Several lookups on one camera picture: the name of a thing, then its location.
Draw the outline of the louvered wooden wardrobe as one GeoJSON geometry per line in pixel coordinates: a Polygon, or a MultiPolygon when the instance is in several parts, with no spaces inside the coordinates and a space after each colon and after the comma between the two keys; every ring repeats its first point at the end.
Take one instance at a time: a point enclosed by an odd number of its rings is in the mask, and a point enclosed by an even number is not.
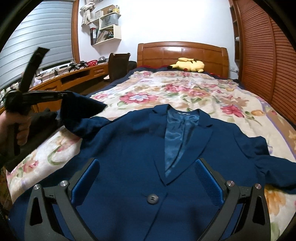
{"type": "Polygon", "coordinates": [[[239,64],[246,90],[295,123],[295,50],[276,22],[255,1],[230,1],[239,64]]]}

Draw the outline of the white wall shelf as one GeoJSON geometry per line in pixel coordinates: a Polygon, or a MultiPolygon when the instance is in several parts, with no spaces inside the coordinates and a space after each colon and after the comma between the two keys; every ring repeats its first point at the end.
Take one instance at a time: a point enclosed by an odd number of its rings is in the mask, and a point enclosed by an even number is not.
{"type": "Polygon", "coordinates": [[[118,5],[110,5],[96,10],[91,15],[90,40],[91,45],[99,45],[110,41],[121,40],[119,18],[121,17],[118,5]]]}

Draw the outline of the dark wooden chair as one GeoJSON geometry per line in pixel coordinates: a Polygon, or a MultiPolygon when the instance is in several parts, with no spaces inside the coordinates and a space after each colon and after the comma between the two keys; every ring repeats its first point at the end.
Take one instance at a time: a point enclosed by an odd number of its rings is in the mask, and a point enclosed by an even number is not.
{"type": "Polygon", "coordinates": [[[130,53],[111,53],[108,58],[108,75],[105,81],[111,83],[125,77],[130,70],[137,68],[135,61],[130,61],[130,53]]]}

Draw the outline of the navy blue suit jacket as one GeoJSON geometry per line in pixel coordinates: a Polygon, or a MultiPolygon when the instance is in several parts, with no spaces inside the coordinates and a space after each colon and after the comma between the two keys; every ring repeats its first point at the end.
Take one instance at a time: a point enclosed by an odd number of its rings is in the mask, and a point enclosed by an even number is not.
{"type": "MultiPolygon", "coordinates": [[[[56,186],[97,159],[99,174],[76,207],[97,240],[199,240],[219,210],[196,175],[199,158],[238,186],[270,184],[295,194],[295,163],[271,156],[263,137],[250,138],[233,123],[168,104],[115,120],[98,116],[104,109],[74,93],[62,101],[61,121],[82,139],[80,152],[40,183],[56,186]]],[[[10,212],[19,240],[32,190],[10,212]]]]}

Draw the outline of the grey window blind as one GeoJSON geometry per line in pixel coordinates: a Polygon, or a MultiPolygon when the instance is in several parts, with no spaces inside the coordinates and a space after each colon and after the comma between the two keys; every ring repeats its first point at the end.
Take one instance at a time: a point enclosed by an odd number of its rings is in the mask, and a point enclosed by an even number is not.
{"type": "Polygon", "coordinates": [[[47,48],[40,68],[73,60],[74,1],[43,1],[18,25],[1,51],[1,89],[21,77],[35,50],[47,48]]]}

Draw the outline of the floral bed quilt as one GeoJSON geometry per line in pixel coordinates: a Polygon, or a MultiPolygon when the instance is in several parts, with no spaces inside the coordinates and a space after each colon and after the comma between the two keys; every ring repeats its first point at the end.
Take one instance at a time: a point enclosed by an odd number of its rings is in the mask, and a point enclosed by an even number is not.
{"type": "MultiPolygon", "coordinates": [[[[237,125],[250,138],[263,137],[271,156],[295,163],[295,130],[263,99],[232,80],[201,73],[143,70],[88,98],[105,105],[98,116],[110,121],[163,104],[182,112],[200,109],[211,118],[237,125]]],[[[41,183],[78,155],[81,143],[82,139],[65,127],[59,136],[25,158],[23,176],[31,184],[41,183]]],[[[270,184],[264,186],[264,193],[271,239],[277,240],[295,214],[295,194],[270,184]]]]}

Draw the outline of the wooden headboard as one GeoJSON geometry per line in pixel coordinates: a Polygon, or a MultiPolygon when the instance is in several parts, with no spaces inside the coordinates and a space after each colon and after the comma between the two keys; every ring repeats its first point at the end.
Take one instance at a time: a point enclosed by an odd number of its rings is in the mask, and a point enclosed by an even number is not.
{"type": "Polygon", "coordinates": [[[137,48],[137,66],[160,68],[175,64],[180,57],[200,60],[204,70],[224,79],[229,77],[227,49],[194,42],[152,42],[140,43],[137,48]]]}

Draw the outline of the yellow Pikachu plush toy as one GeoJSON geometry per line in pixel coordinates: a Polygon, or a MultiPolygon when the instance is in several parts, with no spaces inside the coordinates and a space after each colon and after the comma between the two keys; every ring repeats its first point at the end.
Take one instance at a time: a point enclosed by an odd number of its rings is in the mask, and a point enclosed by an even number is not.
{"type": "Polygon", "coordinates": [[[176,64],[168,66],[168,69],[179,69],[187,72],[204,72],[204,63],[202,61],[181,57],[176,64]]]}

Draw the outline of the red basket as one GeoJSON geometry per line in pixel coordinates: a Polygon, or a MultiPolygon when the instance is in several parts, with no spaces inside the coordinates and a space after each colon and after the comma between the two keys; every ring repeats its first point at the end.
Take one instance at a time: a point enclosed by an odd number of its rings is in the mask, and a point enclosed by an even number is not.
{"type": "Polygon", "coordinates": [[[87,62],[87,65],[88,65],[89,67],[96,66],[96,65],[97,65],[97,60],[91,60],[91,61],[88,61],[88,62],[87,62]]]}

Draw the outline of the long wooden desk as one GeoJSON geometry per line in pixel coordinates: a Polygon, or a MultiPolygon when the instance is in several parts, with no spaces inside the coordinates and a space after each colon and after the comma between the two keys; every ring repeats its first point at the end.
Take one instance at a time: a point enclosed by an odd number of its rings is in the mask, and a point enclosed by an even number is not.
{"type": "MultiPolygon", "coordinates": [[[[80,70],[72,71],[70,73],[62,74],[60,76],[54,77],[51,80],[47,80],[31,90],[55,90],[64,91],[77,86],[79,84],[85,83],[86,81],[93,80],[94,78],[101,77],[108,73],[108,63],[101,63],[96,66],[83,68],[80,70]]],[[[45,109],[50,111],[58,111],[61,107],[61,101],[50,101],[45,103],[39,103],[33,105],[32,109],[35,113],[43,112],[45,109]]]]}

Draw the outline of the folded black clothes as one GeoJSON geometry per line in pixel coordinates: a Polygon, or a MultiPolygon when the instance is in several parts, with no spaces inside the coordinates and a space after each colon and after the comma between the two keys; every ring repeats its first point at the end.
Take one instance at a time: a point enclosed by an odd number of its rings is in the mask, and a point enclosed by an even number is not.
{"type": "Polygon", "coordinates": [[[9,172],[13,171],[28,154],[60,128],[61,124],[57,116],[57,111],[50,111],[48,108],[41,113],[34,113],[27,142],[23,146],[19,146],[20,153],[17,155],[13,154],[8,157],[4,152],[4,155],[1,156],[1,168],[4,167],[9,172]]]}

